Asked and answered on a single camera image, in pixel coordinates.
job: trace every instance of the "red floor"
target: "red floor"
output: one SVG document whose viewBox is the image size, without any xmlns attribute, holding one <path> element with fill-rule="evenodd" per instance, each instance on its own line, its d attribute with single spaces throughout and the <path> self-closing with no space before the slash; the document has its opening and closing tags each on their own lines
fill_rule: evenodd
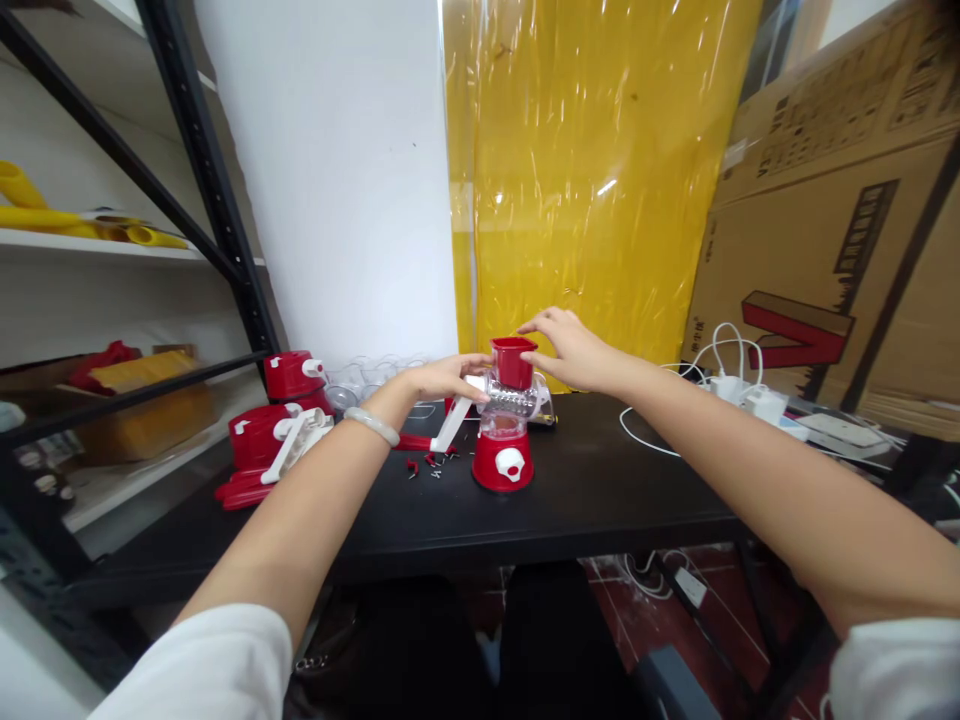
<svg viewBox="0 0 960 720">
<path fill-rule="evenodd" d="M 743 574 L 732 549 L 704 546 L 686 548 L 707 585 L 700 612 L 724 652 L 756 689 L 763 681 L 769 662 L 750 603 Z M 628 670 L 651 650 L 673 645 L 689 666 L 720 715 L 731 720 L 746 714 L 746 704 L 737 681 L 710 649 L 703 634 L 680 602 L 671 597 L 655 600 L 644 595 L 627 578 L 613 557 L 580 561 L 587 570 L 620 657 Z M 683 558 L 674 555 L 667 564 L 679 566 Z M 793 627 L 799 605 L 764 564 L 758 567 L 767 592 L 777 633 L 784 639 Z M 456 578 L 474 626 L 492 634 L 503 619 L 505 581 L 509 569 L 486 576 Z M 824 664 L 791 704 L 785 718 L 819 720 L 820 700 L 827 691 L 829 665 Z"/>
</svg>

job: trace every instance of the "bracelet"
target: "bracelet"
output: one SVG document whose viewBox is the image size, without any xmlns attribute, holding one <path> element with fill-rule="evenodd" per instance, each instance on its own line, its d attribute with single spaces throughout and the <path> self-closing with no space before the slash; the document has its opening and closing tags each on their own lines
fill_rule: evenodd
<svg viewBox="0 0 960 720">
<path fill-rule="evenodd" d="M 392 448 L 400 444 L 400 436 L 397 434 L 396 430 L 394 430 L 380 418 L 371 415 L 363 408 L 348 408 L 343 416 L 348 420 L 356 420 L 361 425 L 366 425 L 368 428 L 386 440 Z"/>
</svg>

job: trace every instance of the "yellow curtain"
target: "yellow curtain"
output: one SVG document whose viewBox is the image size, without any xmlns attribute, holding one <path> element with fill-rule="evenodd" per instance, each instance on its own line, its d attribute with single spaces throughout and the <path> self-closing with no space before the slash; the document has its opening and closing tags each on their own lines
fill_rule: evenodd
<svg viewBox="0 0 960 720">
<path fill-rule="evenodd" d="M 760 0 L 443 8 L 461 349 L 558 305 L 675 361 Z"/>
</svg>

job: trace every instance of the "white sleeve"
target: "white sleeve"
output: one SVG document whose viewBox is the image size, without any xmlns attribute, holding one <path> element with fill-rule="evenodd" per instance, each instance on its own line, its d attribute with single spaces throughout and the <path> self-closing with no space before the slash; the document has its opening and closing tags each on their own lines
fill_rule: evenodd
<svg viewBox="0 0 960 720">
<path fill-rule="evenodd" d="M 280 720 L 292 662 L 275 611 L 206 610 L 157 640 L 90 720 Z"/>
<path fill-rule="evenodd" d="M 830 669 L 838 720 L 960 717 L 960 620 L 858 625 Z"/>
</svg>

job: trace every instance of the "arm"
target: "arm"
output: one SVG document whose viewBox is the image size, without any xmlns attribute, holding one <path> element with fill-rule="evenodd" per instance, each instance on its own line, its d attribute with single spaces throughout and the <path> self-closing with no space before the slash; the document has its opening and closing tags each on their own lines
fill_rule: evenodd
<svg viewBox="0 0 960 720">
<path fill-rule="evenodd" d="M 631 405 L 777 553 L 841 637 L 907 617 L 960 617 L 960 552 L 896 500 L 786 433 L 606 345 L 569 311 L 538 330 L 557 358 L 525 359 Z"/>
<path fill-rule="evenodd" d="M 459 355 L 407 370 L 363 407 L 399 432 L 418 400 L 459 394 L 488 401 L 462 375 L 490 362 L 487 355 Z M 257 508 L 176 623 L 220 605 L 264 605 L 283 617 L 296 647 L 327 571 L 389 451 L 380 435 L 360 423 L 337 425 Z"/>
</svg>

